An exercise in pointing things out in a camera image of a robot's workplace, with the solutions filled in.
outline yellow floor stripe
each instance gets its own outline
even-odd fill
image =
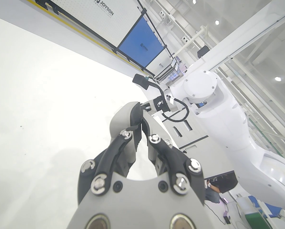
[[[34,0],[26,0],[28,2],[30,2],[31,4],[33,4],[34,6],[38,7],[39,9],[41,9],[42,11],[46,12],[47,14],[53,16],[55,19],[59,20],[60,22],[62,22],[63,24],[67,25],[68,27],[72,28],[73,30],[75,30],[76,32],[80,33],[81,35],[83,35],[84,37],[90,39],[91,41],[93,41],[95,44],[99,45],[100,47],[102,47],[103,49],[109,51],[110,53],[114,54],[115,56],[117,56],[118,58],[122,59],[123,61],[125,61],[126,63],[128,63],[129,65],[131,65],[132,67],[134,67],[136,70],[138,70],[139,72],[143,72],[141,71],[139,68],[137,68],[137,66],[135,66],[134,64],[130,63],[128,60],[118,56],[116,53],[114,53],[111,49],[107,48],[106,46],[102,45],[101,43],[99,43],[98,41],[92,39],[90,36],[88,36],[87,34],[85,34],[84,32],[80,31],[79,29],[77,29],[76,27],[72,26],[70,23],[64,21],[63,19],[61,19],[59,16],[57,16],[54,13],[51,13],[50,11],[46,10],[45,8],[43,8],[42,6],[38,5]]]

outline cable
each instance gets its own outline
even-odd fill
[[[168,116],[166,116],[164,113],[162,113],[162,116],[165,117],[167,120],[172,121],[172,122],[182,122],[182,121],[184,121],[188,117],[188,115],[189,115],[189,108],[188,108],[188,106],[184,102],[180,101],[179,99],[174,98],[174,100],[176,102],[182,104],[183,106],[185,106],[186,111],[187,111],[185,117],[183,119],[181,119],[181,120],[174,120],[174,119],[171,119]]]
[[[242,224],[245,228],[247,228],[242,222],[240,222],[240,221],[236,221],[236,225],[237,225],[237,223],[240,223],[240,224]]]
[[[213,214],[214,215],[216,215],[217,216],[217,218],[220,220],[220,218],[218,217],[218,215],[217,214],[215,214],[214,213],[214,211],[212,210],[212,209],[210,209],[210,211],[212,211],[213,212]]]
[[[225,206],[225,205],[226,205],[226,207],[227,207],[227,211],[226,211],[226,212],[229,212],[228,205],[224,203],[224,206]]]
[[[234,227],[235,229],[237,229],[237,227],[235,227],[235,225],[233,224],[233,222],[231,222],[231,224],[233,225],[233,227]]]

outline joyson logo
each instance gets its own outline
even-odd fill
[[[109,13],[109,15],[113,15],[114,12],[101,0],[95,0],[95,2],[98,4],[98,6],[100,6],[101,8],[103,8],[104,10],[107,10],[107,12]]]
[[[143,49],[145,49],[145,51],[148,51],[148,48],[145,47],[143,44],[140,44],[140,46],[141,46]]]

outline pegboard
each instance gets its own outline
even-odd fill
[[[133,0],[51,1],[115,46],[141,15]]]

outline blue panel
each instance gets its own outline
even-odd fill
[[[142,17],[119,50],[146,67],[163,49],[146,20]]]
[[[255,207],[256,207],[256,208],[259,208],[259,207],[260,207],[260,205],[258,204],[257,199],[256,199],[254,196],[249,196],[248,198],[251,200],[252,203],[255,204]],[[282,209],[282,208],[280,208],[280,207],[276,207],[276,206],[273,206],[273,205],[269,205],[269,204],[267,204],[267,203],[265,203],[265,205],[268,207],[268,209],[269,209],[269,210],[271,211],[271,213],[272,213],[272,215],[270,214],[270,217],[271,217],[271,218],[277,217],[277,215],[280,213],[280,211],[281,211],[281,209]]]

